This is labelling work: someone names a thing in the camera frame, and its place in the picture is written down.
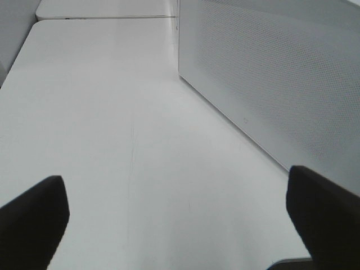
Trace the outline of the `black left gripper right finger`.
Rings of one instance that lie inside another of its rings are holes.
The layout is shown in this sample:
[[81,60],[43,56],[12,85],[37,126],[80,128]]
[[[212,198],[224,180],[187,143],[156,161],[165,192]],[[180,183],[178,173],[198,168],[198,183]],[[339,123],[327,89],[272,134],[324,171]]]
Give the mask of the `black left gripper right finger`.
[[359,269],[358,196],[294,165],[286,210],[317,269]]

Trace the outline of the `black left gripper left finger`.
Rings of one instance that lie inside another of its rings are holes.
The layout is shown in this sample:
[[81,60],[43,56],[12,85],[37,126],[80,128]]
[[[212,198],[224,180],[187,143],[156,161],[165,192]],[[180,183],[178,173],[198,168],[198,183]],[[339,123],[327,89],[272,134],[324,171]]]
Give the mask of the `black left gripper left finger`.
[[47,269],[70,218],[64,180],[53,175],[1,207],[1,269]]

